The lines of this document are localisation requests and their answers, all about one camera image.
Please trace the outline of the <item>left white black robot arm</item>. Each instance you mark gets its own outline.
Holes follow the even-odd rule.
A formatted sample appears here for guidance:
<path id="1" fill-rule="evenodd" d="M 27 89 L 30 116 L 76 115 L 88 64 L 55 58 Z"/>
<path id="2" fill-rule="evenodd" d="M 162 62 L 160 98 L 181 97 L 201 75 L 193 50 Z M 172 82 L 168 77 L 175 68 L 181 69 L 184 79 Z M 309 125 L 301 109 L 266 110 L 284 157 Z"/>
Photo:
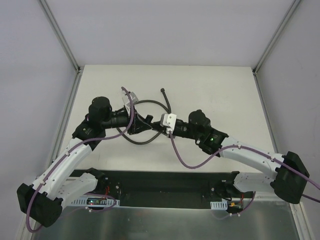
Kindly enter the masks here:
<path id="1" fill-rule="evenodd" d="M 30 185 L 23 183 L 18 187 L 19 207 L 25 214 L 25 224 L 31 233 L 35 233 L 36 229 L 31 227 L 30 220 L 38 222 L 41 227 L 50 227 L 61 216 L 64 208 L 80 196 L 110 192 L 105 174 L 95 168 L 86 170 L 71 183 L 66 183 L 66 180 L 101 141 L 109 139 L 106 136 L 107 129 L 124 129 L 111 136 L 111 139 L 125 133 L 132 135 L 151 129 L 153 117 L 142 117 L 137 112 L 135 106 L 138 100 L 134 94 L 125 94 L 122 100 L 123 107 L 113 111 L 108 98 L 94 98 L 65 150 Z"/>

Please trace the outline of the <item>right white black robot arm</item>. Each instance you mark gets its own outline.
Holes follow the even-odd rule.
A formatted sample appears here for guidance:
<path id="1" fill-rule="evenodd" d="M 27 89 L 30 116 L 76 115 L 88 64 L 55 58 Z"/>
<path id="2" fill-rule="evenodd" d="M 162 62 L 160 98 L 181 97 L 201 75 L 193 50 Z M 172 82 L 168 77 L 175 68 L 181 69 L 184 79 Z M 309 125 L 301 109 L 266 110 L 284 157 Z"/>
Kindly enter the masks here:
<path id="1" fill-rule="evenodd" d="M 210 158 L 222 157 L 258 170 L 258 173 L 234 172 L 225 184 L 225 192 L 237 197 L 246 192 L 274 192 L 280 199 L 298 204 L 310 177 L 298 154 L 268 152 L 244 144 L 211 126 L 202 110 L 193 111 L 184 122 L 173 113 L 164 113 L 160 121 L 152 123 L 153 130 L 173 137 L 187 138 Z"/>

